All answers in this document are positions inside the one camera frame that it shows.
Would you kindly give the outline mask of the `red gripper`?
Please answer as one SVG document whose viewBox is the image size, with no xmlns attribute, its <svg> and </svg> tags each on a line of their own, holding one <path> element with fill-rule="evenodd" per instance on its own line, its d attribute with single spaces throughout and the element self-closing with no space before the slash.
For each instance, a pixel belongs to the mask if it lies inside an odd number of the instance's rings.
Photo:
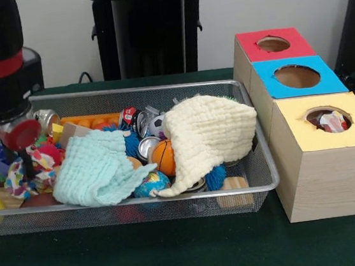
<svg viewBox="0 0 355 266">
<path fill-rule="evenodd" d="M 11 122 L 0 125 L 1 142 L 13 151 L 19 151 L 23 160 L 26 178 L 31 181 L 36 173 L 33 160 L 26 148 L 34 144 L 41 133 L 41 125 L 35 119 L 25 119 L 19 122 Z"/>
</svg>

